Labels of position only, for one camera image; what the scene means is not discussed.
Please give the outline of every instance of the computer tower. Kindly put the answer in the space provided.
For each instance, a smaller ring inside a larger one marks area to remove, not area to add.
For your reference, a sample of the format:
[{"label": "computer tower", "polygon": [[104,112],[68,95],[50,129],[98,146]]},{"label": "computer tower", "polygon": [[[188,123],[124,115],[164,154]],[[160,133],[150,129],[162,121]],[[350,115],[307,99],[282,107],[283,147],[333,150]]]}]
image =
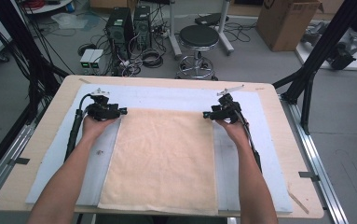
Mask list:
[{"label": "computer tower", "polygon": [[135,8],[133,23],[137,36],[137,49],[152,47],[150,13],[151,8],[149,6],[137,6]]},{"label": "computer tower", "polygon": [[134,30],[128,7],[115,7],[105,25],[107,37],[112,49],[117,50],[122,60],[128,60],[134,47]]}]

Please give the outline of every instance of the forearm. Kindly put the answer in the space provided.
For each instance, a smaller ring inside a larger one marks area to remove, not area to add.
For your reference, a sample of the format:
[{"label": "forearm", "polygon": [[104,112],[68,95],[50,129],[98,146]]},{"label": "forearm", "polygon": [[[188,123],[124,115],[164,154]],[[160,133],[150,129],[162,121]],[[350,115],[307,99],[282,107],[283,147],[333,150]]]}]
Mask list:
[{"label": "forearm", "polygon": [[28,223],[71,223],[93,143],[93,139],[80,140],[67,161],[45,186]]},{"label": "forearm", "polygon": [[241,223],[277,223],[268,186],[247,141],[237,145]]}]

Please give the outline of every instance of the hand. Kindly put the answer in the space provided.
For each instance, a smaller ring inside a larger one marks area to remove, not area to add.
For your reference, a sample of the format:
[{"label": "hand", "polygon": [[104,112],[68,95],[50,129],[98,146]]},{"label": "hand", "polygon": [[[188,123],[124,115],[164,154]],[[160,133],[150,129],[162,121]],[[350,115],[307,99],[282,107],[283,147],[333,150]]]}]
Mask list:
[{"label": "hand", "polygon": [[90,116],[86,116],[83,119],[82,137],[88,137],[94,140],[103,133],[106,126],[114,123],[116,120],[117,119],[108,119],[108,120],[98,121]]},{"label": "hand", "polygon": [[216,122],[225,128],[227,135],[233,140],[236,146],[242,146],[242,144],[248,143],[248,136],[241,122],[237,121],[234,124],[230,124],[222,119],[216,120]]}]

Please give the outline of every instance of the cardboard box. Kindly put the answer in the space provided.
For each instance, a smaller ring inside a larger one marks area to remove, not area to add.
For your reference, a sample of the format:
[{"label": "cardboard box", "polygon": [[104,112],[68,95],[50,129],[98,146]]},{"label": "cardboard box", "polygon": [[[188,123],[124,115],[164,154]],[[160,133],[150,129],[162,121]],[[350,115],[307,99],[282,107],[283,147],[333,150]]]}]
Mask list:
[{"label": "cardboard box", "polygon": [[94,8],[129,7],[133,12],[136,6],[137,0],[90,0],[90,7]]},{"label": "cardboard box", "polygon": [[257,32],[272,51],[295,50],[319,0],[265,0],[257,21]]}]

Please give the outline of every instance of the stool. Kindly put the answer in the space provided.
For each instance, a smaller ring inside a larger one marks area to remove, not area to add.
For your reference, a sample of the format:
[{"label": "stool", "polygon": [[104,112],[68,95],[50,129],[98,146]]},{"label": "stool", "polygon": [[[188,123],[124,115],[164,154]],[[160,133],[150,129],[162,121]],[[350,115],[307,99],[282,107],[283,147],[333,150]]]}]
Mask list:
[{"label": "stool", "polygon": [[180,44],[187,49],[193,49],[193,56],[185,56],[179,63],[179,72],[175,78],[181,78],[184,74],[192,78],[203,78],[211,76],[211,80],[217,81],[214,75],[213,63],[201,56],[201,52],[213,49],[219,41],[219,34],[213,28],[205,25],[191,25],[181,30],[179,33]]}]

